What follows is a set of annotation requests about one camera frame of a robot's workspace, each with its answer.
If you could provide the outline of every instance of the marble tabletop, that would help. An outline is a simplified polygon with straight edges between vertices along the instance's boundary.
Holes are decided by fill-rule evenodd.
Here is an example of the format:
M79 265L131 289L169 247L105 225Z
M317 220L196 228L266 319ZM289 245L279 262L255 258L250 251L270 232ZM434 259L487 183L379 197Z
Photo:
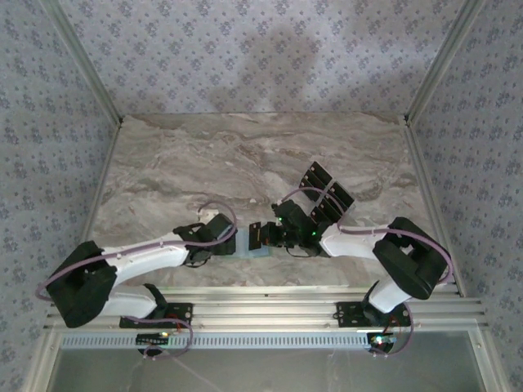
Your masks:
M406 216L430 233L403 130L387 114L127 116L91 237L102 247L157 238L195 223L196 209L209 199L233 207L240 226L273 221L270 204L297 188L313 161L355 199L349 220L372 226ZM303 195L295 200L310 210ZM368 287L383 274L377 261L297 259L274 249L256 259L213 257L198 269L161 269L129 284Z

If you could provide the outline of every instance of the patterned wallpaper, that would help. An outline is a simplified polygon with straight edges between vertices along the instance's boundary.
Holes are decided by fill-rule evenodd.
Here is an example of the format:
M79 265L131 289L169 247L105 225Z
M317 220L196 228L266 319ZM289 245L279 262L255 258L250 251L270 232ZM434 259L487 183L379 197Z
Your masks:
M401 114L463 1L60 3L121 114Z
M38 0L0 15L3 392L22 385L47 309L33 291L79 241L114 126Z
M416 124L468 294L523 390L523 3L488 0Z

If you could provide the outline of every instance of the glass panel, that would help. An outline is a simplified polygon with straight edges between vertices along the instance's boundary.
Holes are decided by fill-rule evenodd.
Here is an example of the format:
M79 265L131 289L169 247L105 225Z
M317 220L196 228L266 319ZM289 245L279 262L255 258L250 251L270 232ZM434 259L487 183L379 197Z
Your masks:
M485 390L468 334L417 333L397 357L366 351L193 350L145 361L137 350L62 350L48 392Z

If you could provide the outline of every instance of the marble surface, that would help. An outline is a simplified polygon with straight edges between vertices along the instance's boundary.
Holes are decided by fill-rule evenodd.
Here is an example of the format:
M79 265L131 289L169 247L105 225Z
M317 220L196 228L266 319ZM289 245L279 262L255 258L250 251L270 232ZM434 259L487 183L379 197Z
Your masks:
M349 220L372 226L407 216L430 233L402 131L387 114L127 116L92 237L102 247L156 238L196 222L197 207L210 198L230 204L240 226L273 221L270 204L295 189L315 160L355 198ZM295 200L311 209L303 195ZM377 261L296 259L274 249L257 259L161 269L130 284L367 287L383 274Z

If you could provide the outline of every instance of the black bracket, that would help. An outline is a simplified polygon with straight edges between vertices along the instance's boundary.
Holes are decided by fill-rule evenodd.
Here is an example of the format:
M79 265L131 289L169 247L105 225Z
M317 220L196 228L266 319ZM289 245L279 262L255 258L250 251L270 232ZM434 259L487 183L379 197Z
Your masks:
M337 320L337 325L340 328L349 327L383 327L386 328L391 323L391 319L396 319L398 325L393 327L409 327L410 317L409 311L403 304L399 304L392 312L385 315L381 322L372 323L364 315L364 307L361 302L337 302L336 313L333 314L333 319Z
M165 313L161 319L179 319L190 324L193 318L194 306L191 303L167 303ZM186 328L180 323L135 323L129 318L120 319L120 328L122 329L174 329Z

